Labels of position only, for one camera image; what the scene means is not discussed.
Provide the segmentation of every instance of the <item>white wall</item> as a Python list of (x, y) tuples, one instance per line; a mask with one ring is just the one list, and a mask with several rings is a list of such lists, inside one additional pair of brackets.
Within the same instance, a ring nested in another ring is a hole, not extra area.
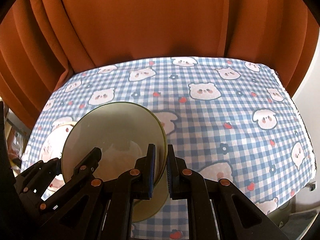
[(320, 206), (320, 37), (310, 67), (297, 92), (294, 101), (311, 137), (317, 168), (317, 188), (310, 192), (303, 188), (296, 195), (296, 212)]

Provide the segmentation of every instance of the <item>flower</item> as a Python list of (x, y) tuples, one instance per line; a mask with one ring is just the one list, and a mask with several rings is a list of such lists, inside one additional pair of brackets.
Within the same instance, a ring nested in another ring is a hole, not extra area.
[(237, 96), (243, 96), (243, 93), (242, 93), (241, 91), (237, 90), (237, 91), (236, 91), (236, 95), (237, 95)]
[(273, 176), (276, 173), (276, 166), (274, 164), (270, 166), (269, 172), (271, 176)]
[(231, 151), (231, 148), (227, 143), (220, 143), (220, 147), (217, 148), (217, 153), (219, 154), (227, 154)]
[(178, 75), (171, 75), (169, 78), (172, 80), (176, 80), (178, 78)]
[(131, 96), (132, 96), (134, 99), (139, 98), (139, 96), (140, 96), (140, 91), (135, 91), (135, 92), (133, 92)]

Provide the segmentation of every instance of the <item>copper screw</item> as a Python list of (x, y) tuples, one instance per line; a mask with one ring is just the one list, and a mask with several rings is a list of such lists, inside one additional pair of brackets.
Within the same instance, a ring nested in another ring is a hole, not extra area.
[(46, 207), (47, 207), (47, 205), (44, 204), (44, 203), (42, 203), (42, 204), (40, 205), (40, 209), (41, 209), (41, 210), (45, 210)]
[(93, 181), (91, 181), (91, 185), (94, 187), (100, 186), (100, 184), (101, 184), (100, 179), (94, 179)]
[(130, 171), (130, 174), (131, 174), (132, 176), (137, 176), (137, 175), (139, 175), (139, 173), (140, 173), (140, 171), (139, 171), (138, 169), (132, 169), (132, 170)]
[(220, 183), (223, 186), (229, 186), (230, 185), (230, 180), (228, 180), (228, 179), (220, 179)]
[(183, 174), (183, 175), (186, 175), (186, 176), (191, 175), (191, 174), (192, 174), (192, 170), (190, 170), (190, 169), (184, 169), (184, 170), (182, 170), (182, 174)]

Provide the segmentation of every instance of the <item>red strawberry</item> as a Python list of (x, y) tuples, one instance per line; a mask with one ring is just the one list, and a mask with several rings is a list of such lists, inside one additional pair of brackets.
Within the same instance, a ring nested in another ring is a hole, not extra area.
[(185, 102), (187, 102), (188, 100), (185, 98), (185, 97), (180, 97), (179, 98), (179, 102), (180, 103), (185, 103)]
[(225, 122), (225, 123), (223, 124), (223, 126), (224, 126), (224, 128), (226, 128), (226, 129), (231, 129), (231, 128), (232, 128), (232, 125), (231, 125), (229, 122)]
[(253, 191), (254, 190), (254, 182), (250, 182), (250, 184), (247, 186), (247, 189), (250, 190), (250, 191)]
[(180, 239), (182, 237), (182, 232), (180, 230), (172, 230), (170, 234), (170, 239)]

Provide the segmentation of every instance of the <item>curtain fold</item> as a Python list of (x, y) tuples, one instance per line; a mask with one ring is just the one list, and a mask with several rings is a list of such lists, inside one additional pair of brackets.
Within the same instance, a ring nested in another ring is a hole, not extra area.
[(30, 128), (70, 76), (147, 57), (231, 57), (293, 95), (319, 26), (302, 0), (17, 0), (0, 25), (0, 95)]

